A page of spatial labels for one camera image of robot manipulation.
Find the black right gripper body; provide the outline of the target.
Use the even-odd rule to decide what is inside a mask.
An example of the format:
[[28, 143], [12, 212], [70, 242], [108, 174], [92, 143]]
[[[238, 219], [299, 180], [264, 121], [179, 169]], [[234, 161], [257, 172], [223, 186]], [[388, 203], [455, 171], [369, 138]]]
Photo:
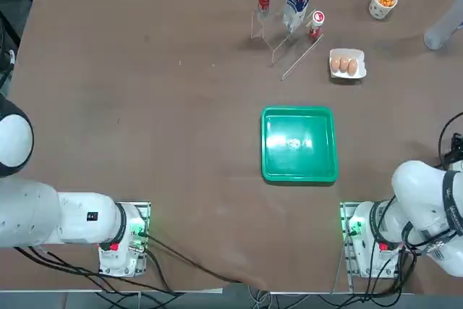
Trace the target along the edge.
[[444, 154], [445, 164], [454, 164], [462, 160], [463, 154], [463, 137], [461, 134], [453, 134], [451, 138], [450, 150]]

